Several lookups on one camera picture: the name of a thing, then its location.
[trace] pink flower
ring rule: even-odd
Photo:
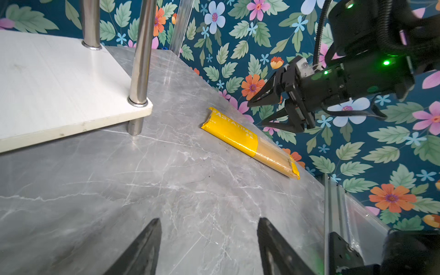
[[[275,131],[275,132],[279,132],[279,129],[277,129],[277,128],[273,128],[273,127],[264,127],[264,128],[263,128],[263,131],[264,131],[264,132],[268,132],[268,131],[269,131],[269,134],[271,134],[271,136],[273,136],[274,131]]]
[[[429,89],[440,85],[440,71],[437,71],[423,81],[422,89]]]
[[[8,19],[8,18],[2,18],[0,19],[0,30],[2,29],[12,29],[15,25],[15,22]]]
[[[265,3],[265,0],[253,0],[255,2],[250,2],[247,5],[247,9],[252,11],[250,13],[249,19],[254,20],[255,16],[257,16],[258,20],[263,20],[263,12],[267,12],[271,5],[269,3]]]
[[[429,128],[429,131],[433,135],[440,134],[440,102],[434,101],[429,106],[429,111],[431,113],[425,111],[418,111],[413,113],[413,117],[416,119],[423,119],[423,121],[419,121],[413,126],[413,130],[423,130],[425,128]]]
[[[223,93],[219,91],[219,94],[220,94],[222,97],[224,97],[225,99],[230,99],[230,98],[231,98],[231,95],[228,95],[226,90],[223,90]]]
[[[158,47],[159,47],[159,39],[158,39],[158,37],[154,37],[153,41],[151,42],[151,48],[157,49]]]
[[[322,43],[321,44],[321,51],[320,51],[320,55],[319,55],[319,62],[321,62],[321,64],[323,65],[323,68],[327,67],[326,61],[325,61],[325,56],[327,54],[327,52],[329,51],[329,46],[327,46],[327,44]],[[338,59],[341,58],[343,56],[338,56],[336,53],[333,55],[332,59]]]
[[[252,118],[252,116],[250,116],[250,115],[248,115],[248,114],[244,114],[245,112],[247,112],[247,111],[249,111],[249,107],[247,106],[247,101],[244,101],[244,102],[242,102],[241,104],[240,104],[240,107],[238,107],[238,102],[237,102],[237,100],[234,98],[234,97],[232,97],[232,96],[230,96],[230,99],[229,99],[229,103],[232,105],[232,106],[234,106],[234,108],[235,109],[237,109],[240,113],[242,113],[250,122],[254,122],[254,120],[253,120],[253,118]]]

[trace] black cable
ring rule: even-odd
[[[323,37],[324,22],[326,20],[327,11],[329,10],[332,1],[333,0],[325,0],[323,9],[321,10],[321,15],[319,16],[318,27],[316,28],[315,50],[313,52],[313,69],[316,69],[316,66],[319,63],[319,52],[321,51],[321,39]]]

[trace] orange flower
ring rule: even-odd
[[[293,152],[292,154],[290,153],[290,149],[286,149],[283,148],[282,149],[284,152],[288,153],[289,155],[292,156],[293,160],[298,162],[299,165],[302,166],[302,168],[305,168],[305,163],[300,161],[302,159],[302,156],[300,154],[298,154],[298,152]]]
[[[423,221],[425,222],[425,224],[435,227],[435,228],[440,228],[440,216],[439,215],[426,215],[423,217]]]
[[[389,208],[391,213],[400,213],[402,209],[409,211],[414,208],[414,205],[410,202],[416,202],[417,198],[413,194],[406,194],[410,190],[403,186],[398,186],[394,189],[392,184],[382,184],[382,189],[375,187],[371,189],[374,195],[370,195],[371,202],[377,202],[376,207],[381,210]]]
[[[258,74],[253,76],[246,76],[246,81],[242,83],[242,95],[246,97],[246,100],[253,98],[253,96],[258,93],[261,88],[264,86],[264,80],[260,79]]]
[[[158,36],[164,31],[164,24],[166,23],[165,12],[162,8],[156,6],[156,17],[154,18],[154,32],[153,36]]]
[[[281,57],[274,56],[271,60],[271,67],[272,69],[278,69],[284,64],[284,60],[281,59]]]

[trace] light blue flower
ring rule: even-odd
[[[418,137],[418,132],[414,132],[411,136],[406,136],[403,139],[408,140],[405,144],[406,145],[410,145],[412,143],[414,143],[416,146],[420,146],[420,142],[421,141],[425,141],[427,140],[427,138],[425,138],[424,136],[422,137]]]
[[[126,36],[126,34],[124,33],[122,36],[121,36],[121,34],[120,33],[117,33],[117,36],[119,37],[118,39],[116,39],[116,42],[121,42],[121,45],[122,45],[122,43],[124,43],[124,42],[127,42],[127,39],[126,38],[124,38],[125,36]]]
[[[300,16],[298,16],[298,23],[293,23],[292,27],[296,27],[295,32],[297,33],[300,29],[301,29],[301,31],[304,31],[305,28],[303,25],[305,25],[307,23],[308,23],[308,20],[306,19],[306,20],[302,21],[302,16],[300,15]]]
[[[203,38],[209,37],[209,33],[208,33],[209,27],[202,27],[202,29],[203,29],[202,31]]]
[[[381,106],[384,106],[384,103],[390,103],[391,100],[387,99],[389,97],[389,95],[384,95],[383,97],[381,95],[378,95],[377,98],[378,100],[376,100],[376,103],[380,102]]]
[[[203,16],[205,16],[205,13],[208,13],[208,10],[206,9],[208,7],[208,3],[206,3],[204,6],[201,4],[200,7],[202,8],[200,12],[203,13]]]
[[[260,59],[260,61],[263,63],[263,65],[266,64],[266,62],[269,63],[269,59],[268,59],[269,54],[266,55],[261,54],[261,57],[262,58]]]
[[[322,115],[321,116],[321,119],[319,119],[317,122],[318,123],[322,123],[321,124],[321,128],[324,128],[324,126],[327,126],[327,127],[331,127],[331,125],[330,125],[330,121],[332,121],[333,120],[333,118],[332,117],[328,117],[328,118],[326,118],[326,116],[325,115]]]
[[[249,36],[251,36],[252,34],[256,34],[257,31],[256,29],[258,28],[258,25],[253,25],[253,22],[250,23],[249,28],[248,28],[248,32],[249,32]]]
[[[219,89],[223,89],[223,85],[224,85],[224,82],[221,82],[221,80],[219,80],[219,83],[217,83],[217,86],[219,86]]]
[[[314,173],[314,171],[316,171],[315,168],[313,168],[312,170],[310,170],[309,167],[306,167],[305,169],[307,170],[307,172],[309,172],[310,175],[315,176],[315,173]]]
[[[321,146],[318,146],[318,149],[320,149],[320,150],[319,150],[320,153],[321,153],[321,152],[324,152],[324,154],[326,154],[327,151],[330,150],[330,148],[328,148],[327,145],[325,145],[325,144],[323,144],[322,147],[321,147]]]
[[[336,174],[331,175],[330,180],[335,181],[336,183],[341,180],[341,178],[337,178]]]
[[[421,171],[421,174],[417,174],[416,176],[419,176],[419,177],[421,177],[421,181],[425,181],[426,179],[429,179],[430,181],[434,181],[434,178],[433,177],[431,177],[431,176],[433,176],[433,175],[436,175],[437,173],[436,172],[427,172],[426,170],[424,170],[424,169],[422,169]]]

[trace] green leaf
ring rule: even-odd
[[[234,26],[234,29],[229,32],[231,36],[237,39],[241,39],[245,37],[248,33],[249,23],[245,20],[242,20],[237,25]]]
[[[345,179],[342,186],[347,192],[358,193],[369,190],[371,187],[378,185],[374,181],[365,180],[364,178]]]
[[[429,187],[429,183],[422,184],[422,185],[419,185],[419,186],[415,186],[415,187],[411,188],[411,194],[414,194],[414,195],[423,194],[423,193],[426,192],[428,187]]]
[[[209,67],[205,67],[203,68],[203,70],[206,72],[206,76],[211,80],[211,81],[217,81],[219,80],[219,76],[220,76],[220,72],[219,70],[217,70],[216,68],[209,66]]]
[[[305,19],[308,20],[308,22],[307,22],[307,31],[308,31],[308,34],[312,35],[312,34],[313,34],[313,31],[314,31],[314,29],[315,29],[315,22],[316,22],[316,20],[318,19],[318,15],[317,15],[317,13],[316,13],[316,10],[313,9],[312,13],[309,14],[309,15],[307,15],[307,16],[305,17]]]
[[[255,58],[252,54],[250,55],[250,61],[248,62],[248,72],[250,75],[260,74],[261,73],[261,64],[258,59]]]
[[[235,93],[235,91],[241,86],[243,77],[233,77],[226,82],[226,91],[230,94]],[[252,114],[255,115],[257,112],[254,112],[255,107],[252,107]]]
[[[217,28],[216,34],[214,34],[214,38],[216,39],[218,45],[221,46],[221,32],[219,28]]]
[[[413,210],[424,213],[438,214],[440,212],[440,202],[434,201],[432,198],[417,197],[417,202],[412,202]]]
[[[297,139],[296,139],[296,134],[295,133],[291,133],[288,131],[284,131],[284,130],[279,130],[277,132],[277,135],[282,139],[285,140],[287,142],[291,142],[293,144],[297,144]]]
[[[182,46],[182,56],[183,58],[185,58],[186,60],[191,60],[194,61],[194,56],[192,55],[192,50],[188,45],[183,45]]]
[[[174,14],[174,10],[177,8],[176,4],[173,4],[171,2],[166,3],[165,6],[162,7],[162,9],[164,10],[164,16],[166,18],[166,20],[168,20],[173,14]]]
[[[137,41],[138,31],[139,31],[139,18],[138,19],[135,18],[135,19],[133,19],[133,22],[130,23],[130,26],[128,28],[128,37],[133,42]]]
[[[345,145],[341,145],[339,149],[336,149],[336,155],[338,158],[340,158],[343,161],[348,161],[352,159],[353,157],[357,156],[357,154],[360,152],[360,147],[365,142],[355,142],[355,143],[347,143]]]
[[[193,40],[195,36],[195,18],[188,24],[187,27],[187,39]]]
[[[268,66],[266,65],[260,73],[261,79],[264,79],[268,75]]]
[[[331,144],[331,137],[333,136],[333,132],[329,127],[324,128],[324,131],[322,132],[321,136],[324,138],[327,145]]]
[[[263,132],[263,134],[267,135],[272,140],[274,139],[274,137],[271,134],[269,134],[269,132]]]
[[[237,62],[228,62],[227,64],[225,64],[223,68],[221,68],[221,74],[223,75],[223,78],[229,78],[235,72],[235,67],[237,66],[237,64]]]
[[[300,12],[294,12],[294,13],[291,13],[291,14],[289,15],[289,18],[284,19],[283,21],[281,21],[281,22],[278,24],[278,26],[280,26],[280,27],[292,27],[292,24],[293,24],[293,23],[298,23],[298,17],[299,17],[300,15],[303,15],[303,14],[300,13]]]
[[[72,21],[73,24],[77,28],[82,29],[81,21],[79,19],[80,14],[78,13],[78,11],[67,0],[66,0],[66,17],[67,17],[67,19]]]
[[[386,110],[382,110],[388,116],[386,122],[411,123],[416,121],[413,112],[423,111],[423,106],[415,102],[397,103],[396,105],[388,105]]]
[[[304,133],[310,134],[310,135],[314,135],[317,132],[321,131],[322,128],[321,127],[314,127],[313,129],[305,129]]]
[[[227,48],[229,47],[229,43],[226,43],[224,46],[220,47],[220,50],[217,52],[217,62],[219,64],[224,64],[227,59],[227,55],[229,54],[229,51]]]
[[[205,39],[204,38],[199,38],[197,43],[194,44],[195,48],[201,48],[203,47],[203,45],[205,44]]]
[[[393,224],[400,218],[399,213],[391,213],[388,209],[382,210],[380,219],[386,224]]]
[[[254,116],[260,110],[260,106],[251,107],[250,109],[252,111],[252,115]]]
[[[210,37],[206,37],[206,48],[208,49],[209,53],[213,53],[213,42],[211,41]]]
[[[440,166],[440,137],[427,135],[427,140],[421,141],[420,146],[414,150],[414,155],[419,155],[423,161],[430,161],[431,163]]]
[[[231,56],[231,59],[240,59],[244,57],[249,51],[249,45],[246,40],[240,41],[237,46],[235,46],[234,53]]]
[[[314,137],[313,139],[309,140],[307,143],[307,153],[310,154],[310,152],[313,150],[313,148],[316,147],[316,137]]]
[[[243,19],[250,12],[247,9],[247,4],[250,2],[251,0],[238,0],[238,2],[234,4],[234,7],[227,14],[235,17],[235,19]]]
[[[203,63],[205,62],[205,50],[202,49],[202,52],[200,53],[200,65],[203,67]]]
[[[277,15],[279,11],[285,11],[289,8],[282,0],[267,0],[266,3],[271,5],[267,11],[268,15]]]
[[[416,179],[414,178],[414,173],[410,172],[405,165],[399,164],[397,171],[393,171],[391,173],[389,183],[395,187],[403,186],[411,189],[415,186],[415,181]]]
[[[197,12],[200,12],[200,0],[194,0],[194,3],[193,3],[193,8],[197,11]]]
[[[19,8],[17,4],[9,5],[5,16],[15,22],[15,29],[24,33],[48,33],[47,29],[58,29],[54,22],[44,18],[44,14],[32,11],[27,6]]]
[[[164,31],[164,32],[159,33],[158,38],[159,38],[160,43],[163,46],[165,46],[165,43],[166,43],[166,32]]]
[[[287,41],[288,41],[288,40],[289,40],[289,39],[287,38],[287,39],[284,39],[284,40],[278,41],[277,44],[276,44],[276,46],[275,46],[275,48],[273,48],[273,49],[271,50],[270,54],[272,55],[272,54],[275,54],[275,53],[277,53],[277,52],[282,52],[282,51],[284,50],[284,48],[286,47],[286,45],[287,45]]]
[[[132,5],[131,1],[127,1],[124,4],[120,4],[119,7],[116,8],[116,14],[114,15],[114,20],[116,24],[120,27],[125,27],[128,25],[130,21],[130,15],[132,14],[130,7]]]
[[[172,35],[174,33],[174,26],[172,25],[172,23],[169,23],[169,28],[166,34],[166,41],[168,42],[168,44],[171,44],[171,39],[172,39]]]
[[[267,28],[266,23],[258,22],[257,23],[258,28],[255,30],[255,42],[258,43],[258,45],[263,45],[265,47],[270,48],[271,43],[269,41],[269,37],[271,37],[269,33],[269,29]]]
[[[367,132],[367,134],[378,139],[380,142],[399,144],[405,141],[403,138],[409,136],[410,131],[402,126],[388,126],[387,128],[379,128],[379,131]]]
[[[101,10],[111,13],[114,9],[114,0],[99,0]]]
[[[110,41],[116,36],[113,24],[110,21],[105,23],[103,20],[99,23],[99,36],[101,40]]]
[[[344,137],[345,141],[349,142],[350,138],[352,136],[352,133],[353,133],[353,127],[350,124],[350,122],[347,122],[347,124],[345,124],[343,127],[341,127],[339,132],[342,134],[342,136]]]
[[[404,218],[402,221],[398,221],[393,228],[403,231],[420,231],[425,227],[422,225],[422,219],[419,216],[410,218]]]
[[[330,159],[325,158],[323,156],[309,156],[313,160],[313,165],[319,171],[327,174],[331,174],[335,169],[334,162],[331,162]]]
[[[273,105],[264,105],[260,107],[260,118],[261,120],[273,115],[274,107]]]
[[[347,162],[341,165],[341,173],[346,176],[356,176],[365,173],[365,170],[372,168],[371,165],[356,162]]]
[[[369,155],[362,157],[362,159],[374,161],[374,163],[388,163],[390,161],[396,161],[400,157],[400,150],[393,146],[382,146],[382,148],[376,148],[369,153]]]

